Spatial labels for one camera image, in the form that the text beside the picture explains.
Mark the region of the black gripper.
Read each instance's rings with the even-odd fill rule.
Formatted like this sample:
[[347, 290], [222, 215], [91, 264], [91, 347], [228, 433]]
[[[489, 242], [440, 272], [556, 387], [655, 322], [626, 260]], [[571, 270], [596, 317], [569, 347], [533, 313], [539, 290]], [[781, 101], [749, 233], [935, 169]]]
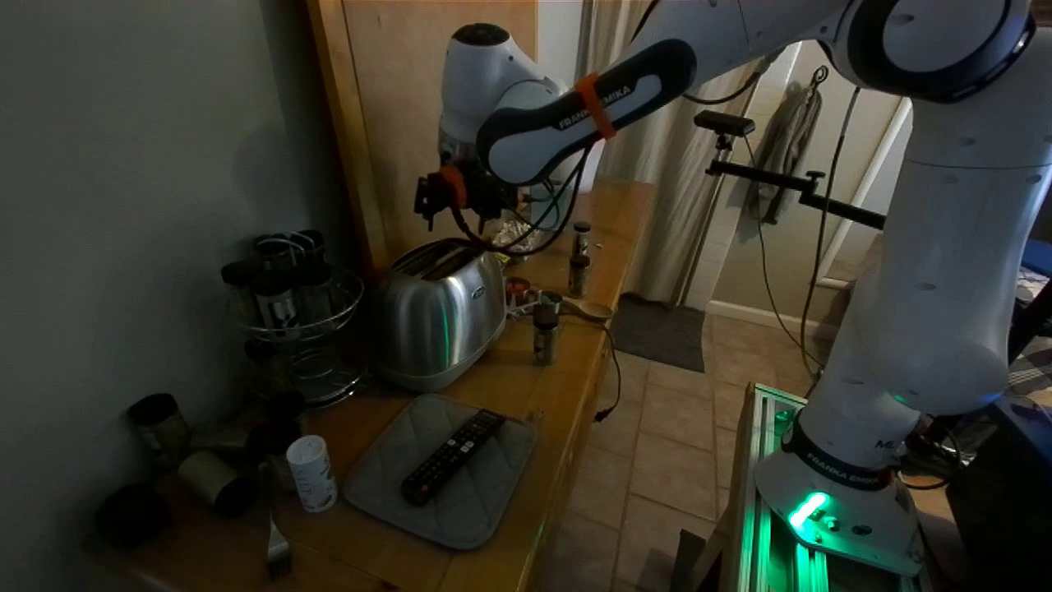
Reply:
[[440, 209], [474, 209], [480, 220], [498, 220], [518, 207], [518, 191], [500, 183], [480, 164], [443, 164], [417, 182], [416, 215], [433, 220]]

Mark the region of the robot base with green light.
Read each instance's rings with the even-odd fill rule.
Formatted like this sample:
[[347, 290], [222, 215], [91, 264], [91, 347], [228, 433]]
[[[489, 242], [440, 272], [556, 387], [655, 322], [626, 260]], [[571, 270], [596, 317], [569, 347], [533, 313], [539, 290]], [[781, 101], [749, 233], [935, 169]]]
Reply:
[[749, 384], [739, 413], [727, 592], [935, 592], [912, 498], [868, 508], [846, 488], [784, 465], [799, 394]]

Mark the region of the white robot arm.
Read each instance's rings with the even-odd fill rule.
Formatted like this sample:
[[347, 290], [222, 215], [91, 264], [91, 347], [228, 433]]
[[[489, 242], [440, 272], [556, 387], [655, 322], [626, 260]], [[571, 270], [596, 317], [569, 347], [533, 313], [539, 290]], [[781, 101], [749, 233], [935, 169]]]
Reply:
[[912, 105], [878, 260], [791, 442], [781, 488], [878, 494], [925, 413], [968, 413], [1005, 377], [1012, 272], [1049, 187], [1049, 30], [1034, 0], [651, 0], [637, 34], [576, 84], [500, 23], [446, 36], [440, 169], [429, 199], [494, 207], [569, 155], [692, 88], [814, 42], [863, 92]]

